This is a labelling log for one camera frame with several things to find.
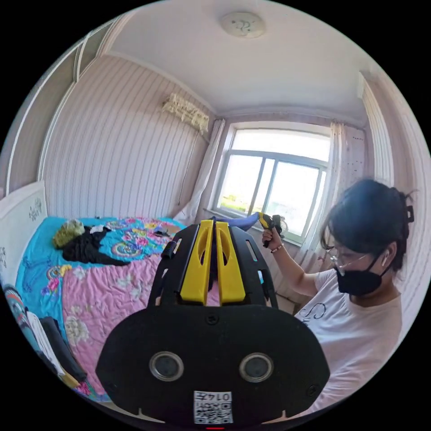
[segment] green cloth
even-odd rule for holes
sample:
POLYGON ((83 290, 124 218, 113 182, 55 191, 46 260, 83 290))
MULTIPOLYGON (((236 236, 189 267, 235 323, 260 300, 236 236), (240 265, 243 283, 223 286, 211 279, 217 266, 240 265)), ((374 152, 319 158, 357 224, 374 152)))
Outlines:
POLYGON ((85 232, 84 225, 78 220, 69 220, 63 224, 53 237, 55 248, 63 248, 69 241, 85 232))

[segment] dark hair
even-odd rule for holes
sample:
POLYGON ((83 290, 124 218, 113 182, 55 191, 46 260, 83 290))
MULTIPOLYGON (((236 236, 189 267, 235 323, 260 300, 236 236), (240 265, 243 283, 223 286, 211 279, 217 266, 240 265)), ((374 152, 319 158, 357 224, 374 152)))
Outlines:
POLYGON ((407 206, 407 199, 411 200, 410 194, 395 187, 372 179, 359 180, 329 211, 320 236, 323 249, 334 247, 329 244, 332 236, 352 251, 377 257, 396 242, 391 267, 394 271, 400 270, 407 249, 409 222, 413 221, 413 208, 407 206))

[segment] white headboard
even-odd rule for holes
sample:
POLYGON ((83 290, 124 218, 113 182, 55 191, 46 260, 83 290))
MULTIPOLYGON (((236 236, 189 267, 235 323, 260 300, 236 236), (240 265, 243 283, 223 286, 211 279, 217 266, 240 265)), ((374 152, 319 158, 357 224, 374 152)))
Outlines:
POLYGON ((48 216, 45 182, 21 187, 0 200, 0 280, 15 285, 22 256, 35 231, 48 216))

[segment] eyeglasses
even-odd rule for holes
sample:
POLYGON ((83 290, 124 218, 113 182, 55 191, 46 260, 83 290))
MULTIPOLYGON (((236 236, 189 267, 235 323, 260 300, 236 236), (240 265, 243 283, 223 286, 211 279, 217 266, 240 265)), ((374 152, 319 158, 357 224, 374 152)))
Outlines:
POLYGON ((367 256, 367 255, 363 255, 363 256, 361 256, 361 257, 358 257, 357 259, 351 260, 350 262, 344 262, 344 261, 343 261, 343 260, 338 256, 338 251, 337 251, 337 250, 335 250, 335 251, 330 250, 330 251, 328 252, 328 254, 329 254, 329 256, 330 256, 331 262, 332 262, 332 263, 337 267, 337 269, 338 269, 338 271, 339 271, 339 273, 340 273, 341 275, 344 275, 344 274, 345 274, 345 268, 346 268, 347 266, 349 266, 349 265, 351 265, 352 263, 355 263, 355 262, 357 262, 357 261, 359 261, 359 260, 363 259, 365 256, 367 256))

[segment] qr code label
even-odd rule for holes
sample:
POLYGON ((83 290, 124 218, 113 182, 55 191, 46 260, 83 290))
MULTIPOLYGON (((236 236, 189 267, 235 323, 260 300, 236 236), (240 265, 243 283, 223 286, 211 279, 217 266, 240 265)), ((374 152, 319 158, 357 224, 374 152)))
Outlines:
POLYGON ((233 423, 232 393, 194 391, 194 423, 233 423))

